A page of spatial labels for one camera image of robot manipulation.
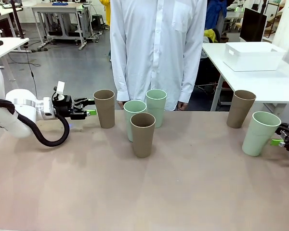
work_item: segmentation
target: computer monitor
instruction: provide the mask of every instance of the computer monitor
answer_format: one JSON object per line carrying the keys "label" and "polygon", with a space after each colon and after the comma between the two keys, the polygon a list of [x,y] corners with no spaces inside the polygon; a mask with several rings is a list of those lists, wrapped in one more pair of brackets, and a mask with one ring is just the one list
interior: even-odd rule
{"label": "computer monitor", "polygon": [[265,25],[266,15],[245,8],[240,37],[246,42],[261,42]]}

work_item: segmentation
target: stool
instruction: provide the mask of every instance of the stool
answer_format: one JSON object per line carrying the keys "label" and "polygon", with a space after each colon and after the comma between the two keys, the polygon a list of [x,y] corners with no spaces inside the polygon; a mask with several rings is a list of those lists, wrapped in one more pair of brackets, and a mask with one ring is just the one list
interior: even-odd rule
{"label": "stool", "polygon": [[91,25],[93,30],[101,30],[102,27],[105,25],[102,15],[100,14],[92,15]]}

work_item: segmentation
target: tabletop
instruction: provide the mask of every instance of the tabletop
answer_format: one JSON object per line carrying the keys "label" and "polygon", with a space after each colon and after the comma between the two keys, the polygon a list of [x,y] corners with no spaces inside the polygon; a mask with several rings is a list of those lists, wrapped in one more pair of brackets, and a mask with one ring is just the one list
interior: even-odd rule
{"label": "tabletop", "polygon": [[[21,10],[22,10],[22,8],[19,8],[19,7],[16,8],[16,11],[21,11]],[[6,14],[9,14],[12,12],[13,12],[13,9],[11,9],[11,8],[4,9],[2,6],[0,6],[0,13],[1,13],[0,16],[6,15]]]}
{"label": "tabletop", "polygon": [[259,103],[289,103],[289,64],[282,61],[276,71],[233,71],[223,62],[226,44],[205,43],[202,48],[232,90],[249,90]]}
{"label": "tabletop", "polygon": [[227,11],[225,19],[241,19],[244,16],[244,12],[231,12]]}
{"label": "tabletop", "polygon": [[[226,112],[166,112],[153,153],[133,155],[124,113],[69,121],[60,147],[0,138],[0,229],[28,231],[289,231],[289,154],[245,155]],[[42,121],[54,140],[59,121]]]}
{"label": "tabletop", "polygon": [[39,3],[34,6],[31,6],[31,8],[77,8],[77,10],[82,9],[83,3],[75,3],[75,2],[68,2],[68,5],[66,6],[53,6],[52,3]]}
{"label": "tabletop", "polygon": [[0,38],[0,40],[3,41],[3,45],[0,46],[0,58],[29,41],[28,38]]}

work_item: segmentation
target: cup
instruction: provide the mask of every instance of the cup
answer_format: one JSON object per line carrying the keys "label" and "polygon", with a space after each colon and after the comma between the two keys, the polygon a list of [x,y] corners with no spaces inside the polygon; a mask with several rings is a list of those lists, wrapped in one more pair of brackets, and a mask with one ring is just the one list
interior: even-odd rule
{"label": "cup", "polygon": [[98,90],[93,97],[101,127],[112,128],[115,125],[115,93],[112,90]]}
{"label": "cup", "polygon": [[255,99],[255,94],[250,91],[236,90],[232,98],[227,125],[231,128],[242,127],[242,124],[250,111],[250,108],[254,104]]}
{"label": "cup", "polygon": [[146,93],[147,111],[155,117],[155,127],[162,126],[167,93],[160,89],[152,89]]}
{"label": "cup", "polygon": [[246,137],[243,142],[242,150],[247,155],[258,156],[262,148],[281,124],[280,119],[269,112],[255,112]]}
{"label": "cup", "polygon": [[127,136],[129,138],[129,141],[131,142],[133,142],[133,135],[131,133],[131,117],[134,114],[145,111],[146,111],[146,104],[140,100],[131,100],[124,104]]}
{"label": "cup", "polygon": [[155,118],[149,113],[138,113],[131,117],[134,154],[139,158],[151,155]]}

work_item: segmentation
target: light green cup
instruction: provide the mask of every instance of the light green cup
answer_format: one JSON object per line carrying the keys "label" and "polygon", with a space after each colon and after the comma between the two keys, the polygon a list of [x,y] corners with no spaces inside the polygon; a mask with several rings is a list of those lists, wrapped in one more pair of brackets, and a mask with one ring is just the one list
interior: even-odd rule
{"label": "light green cup", "polygon": [[131,142],[133,142],[133,135],[131,132],[131,117],[134,114],[145,112],[145,111],[146,111],[146,104],[140,100],[131,100],[124,104],[127,136]]}
{"label": "light green cup", "polygon": [[162,126],[167,93],[163,90],[152,89],[146,93],[146,105],[148,113],[155,117],[155,127]]}
{"label": "light green cup", "polygon": [[247,155],[258,156],[262,148],[281,124],[280,119],[268,112],[255,112],[243,142],[242,150]]}

